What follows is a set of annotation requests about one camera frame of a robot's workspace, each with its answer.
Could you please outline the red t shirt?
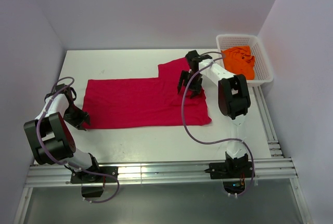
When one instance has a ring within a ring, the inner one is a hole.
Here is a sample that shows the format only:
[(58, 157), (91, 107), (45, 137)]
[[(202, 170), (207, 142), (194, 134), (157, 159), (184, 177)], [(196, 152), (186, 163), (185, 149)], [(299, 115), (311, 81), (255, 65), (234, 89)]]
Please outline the red t shirt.
[[(90, 116), (89, 129), (120, 129), (150, 126), (181, 126), (183, 91), (177, 93), (182, 71), (188, 71), (185, 58), (158, 65), (158, 77), (114, 80), (89, 80), (83, 111)], [(187, 92), (185, 120), (187, 125), (211, 123), (206, 96), (190, 99)]]

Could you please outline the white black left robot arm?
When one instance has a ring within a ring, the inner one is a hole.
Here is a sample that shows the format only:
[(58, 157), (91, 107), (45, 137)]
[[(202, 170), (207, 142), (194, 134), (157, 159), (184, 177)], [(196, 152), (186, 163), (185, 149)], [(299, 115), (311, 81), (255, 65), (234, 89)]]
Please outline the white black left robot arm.
[(83, 172), (89, 182), (101, 177), (101, 168), (96, 158), (79, 150), (67, 124), (77, 130), (86, 130), (90, 124), (87, 112), (78, 108), (74, 101), (75, 90), (69, 85), (60, 84), (45, 96), (41, 113), (23, 126), (35, 161), (40, 164), (58, 164), (74, 173)]

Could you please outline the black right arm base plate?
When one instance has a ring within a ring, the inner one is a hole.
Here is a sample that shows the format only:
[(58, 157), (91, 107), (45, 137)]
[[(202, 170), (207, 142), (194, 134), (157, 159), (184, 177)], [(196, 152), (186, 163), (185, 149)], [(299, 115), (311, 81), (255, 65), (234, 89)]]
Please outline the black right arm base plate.
[(211, 179), (240, 179), (241, 177), (251, 178), (254, 170), (251, 162), (236, 167), (232, 167), (227, 162), (221, 162), (210, 163), (204, 172), (208, 173)]

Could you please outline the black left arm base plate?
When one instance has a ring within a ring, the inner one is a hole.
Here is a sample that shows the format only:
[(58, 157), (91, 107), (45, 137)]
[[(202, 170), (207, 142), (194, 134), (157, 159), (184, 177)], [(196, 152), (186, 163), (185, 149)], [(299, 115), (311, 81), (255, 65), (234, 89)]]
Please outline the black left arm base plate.
[(115, 183), (118, 178), (118, 167), (116, 166), (102, 166), (97, 173), (101, 175), (90, 174), (86, 172), (74, 172), (71, 175), (71, 184), (83, 183)]

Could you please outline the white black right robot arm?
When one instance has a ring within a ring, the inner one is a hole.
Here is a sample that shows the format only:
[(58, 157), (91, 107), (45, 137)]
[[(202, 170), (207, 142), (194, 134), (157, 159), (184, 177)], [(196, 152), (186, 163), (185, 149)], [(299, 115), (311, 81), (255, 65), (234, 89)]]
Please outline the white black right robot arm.
[[(251, 100), (245, 76), (227, 71), (218, 65), (216, 61), (218, 59), (202, 60), (195, 58), (193, 61), (188, 62), (190, 70), (182, 71), (177, 86), (178, 91), (185, 86), (181, 103), (182, 123), (188, 136), (199, 144), (213, 145), (226, 142), (226, 159), (230, 161), (225, 164), (225, 171), (229, 176), (237, 177), (244, 168), (241, 161), (254, 162), (249, 146), (239, 137), (239, 130), (245, 121), (245, 116), (251, 106)], [(186, 125), (184, 106), (187, 92), (191, 90), (192, 97), (201, 93), (203, 75), (217, 86), (219, 110), (224, 116), (229, 117), (231, 123), (234, 125), (231, 129), (232, 136), (230, 138), (204, 142), (195, 138)]]

